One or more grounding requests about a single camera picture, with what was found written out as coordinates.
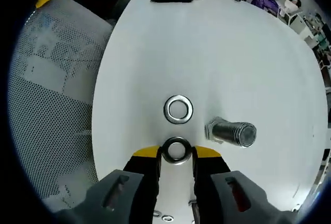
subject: white table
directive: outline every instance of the white table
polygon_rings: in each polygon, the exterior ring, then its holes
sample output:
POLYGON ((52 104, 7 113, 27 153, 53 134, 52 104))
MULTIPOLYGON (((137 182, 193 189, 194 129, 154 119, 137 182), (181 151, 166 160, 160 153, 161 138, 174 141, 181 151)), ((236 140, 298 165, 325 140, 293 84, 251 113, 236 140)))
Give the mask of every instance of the white table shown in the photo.
MULTIPOLYGON (((122 169, 138 149, 181 136, 219 151, 270 203, 290 210, 313 184, 326 130, 325 89, 312 50, 247 2, 132 0, 104 52, 92 114, 99 179, 122 169), (176 94, 194 106, 183 125, 163 116, 165 101, 176 94), (253 123, 255 144, 242 149, 207 141, 204 124, 214 116, 253 123)), ((192 186, 191 159, 180 166, 162 159, 156 209, 174 223, 190 223, 192 186)))

